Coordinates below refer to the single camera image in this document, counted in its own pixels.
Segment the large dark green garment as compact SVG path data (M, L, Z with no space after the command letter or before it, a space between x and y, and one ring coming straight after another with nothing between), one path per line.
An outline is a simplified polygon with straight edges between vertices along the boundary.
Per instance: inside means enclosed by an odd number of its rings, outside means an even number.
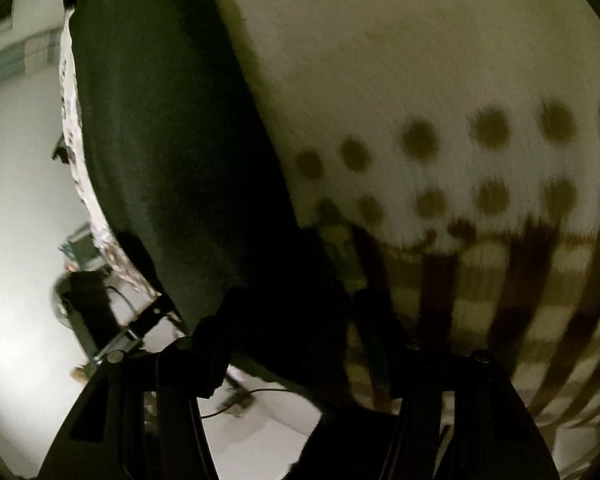
M398 421L353 400L356 303L292 210L214 0L62 0L82 134L74 159L132 265L181 315L198 382L241 365L322 413L289 477L378 479Z

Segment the floral fleece bed blanket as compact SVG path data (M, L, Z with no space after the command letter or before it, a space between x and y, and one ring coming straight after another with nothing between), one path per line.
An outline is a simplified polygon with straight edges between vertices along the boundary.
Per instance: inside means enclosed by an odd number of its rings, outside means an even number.
M349 298L353 400L399 422L408 358L482 351L550 450L600 429L600 0L214 0L302 229ZM74 159L98 251L132 265Z

